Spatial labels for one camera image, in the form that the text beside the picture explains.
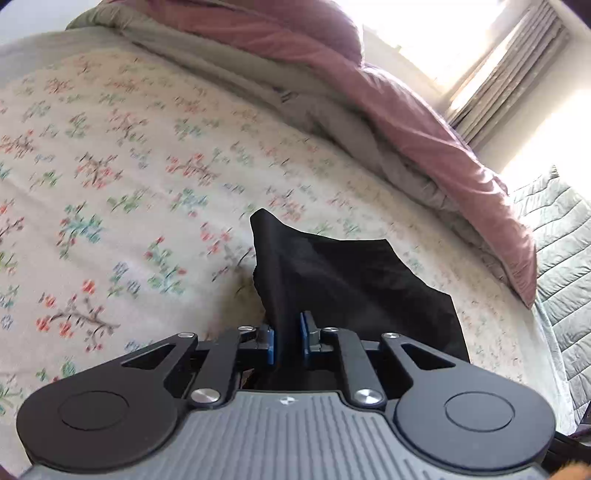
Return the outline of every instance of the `black garment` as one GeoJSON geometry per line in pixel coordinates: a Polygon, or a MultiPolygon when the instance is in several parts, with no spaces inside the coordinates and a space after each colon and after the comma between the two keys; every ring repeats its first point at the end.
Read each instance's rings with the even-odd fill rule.
{"type": "Polygon", "coordinates": [[[304,310],[319,327],[347,328],[362,340],[398,332],[469,361],[452,298],[416,277],[388,241],[303,233],[263,209],[251,226],[255,287],[275,329],[279,368],[301,356],[304,310]]]}

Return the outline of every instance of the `pink pillow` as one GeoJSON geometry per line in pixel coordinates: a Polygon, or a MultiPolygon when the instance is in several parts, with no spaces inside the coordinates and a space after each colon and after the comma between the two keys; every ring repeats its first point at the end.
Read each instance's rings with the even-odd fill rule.
{"type": "Polygon", "coordinates": [[[303,33],[346,59],[361,65],[363,40],[357,24],[332,0],[222,0],[250,12],[281,22],[296,33],[303,33]]]}

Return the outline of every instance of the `pink blanket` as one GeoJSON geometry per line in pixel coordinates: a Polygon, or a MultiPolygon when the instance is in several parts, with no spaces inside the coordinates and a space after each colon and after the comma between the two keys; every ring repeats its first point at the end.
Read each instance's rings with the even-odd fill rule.
{"type": "Polygon", "coordinates": [[[523,302],[536,289],[532,233],[511,210],[506,187],[422,99],[379,69],[357,66],[339,53],[271,19],[227,8],[171,0],[108,0],[169,27],[267,59],[305,64],[368,116],[396,149],[416,162],[458,205],[503,262],[523,302]]]}

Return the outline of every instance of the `silver bolt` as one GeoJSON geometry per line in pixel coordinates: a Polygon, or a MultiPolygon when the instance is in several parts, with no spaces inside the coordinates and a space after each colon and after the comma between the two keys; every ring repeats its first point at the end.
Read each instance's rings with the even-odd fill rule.
{"type": "Polygon", "coordinates": [[[220,399],[220,392],[212,388],[198,388],[191,392],[191,400],[196,403],[214,403],[220,399]]]}
{"type": "Polygon", "coordinates": [[[380,403],[384,396],[371,388],[362,388],[355,392],[353,398],[362,405],[375,405],[376,403],[380,403]]]}

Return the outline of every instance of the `floral bed sheet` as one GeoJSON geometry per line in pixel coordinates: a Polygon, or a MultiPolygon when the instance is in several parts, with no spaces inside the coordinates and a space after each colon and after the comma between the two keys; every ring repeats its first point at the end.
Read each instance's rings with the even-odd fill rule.
{"type": "Polygon", "coordinates": [[[26,468],[15,416],[48,382],[179,331],[259,323],[261,207],[319,235],[387,238],[452,296],[473,363],[543,388],[524,363],[531,314],[426,210],[203,79],[98,49],[0,89],[0,463],[26,468]]]}

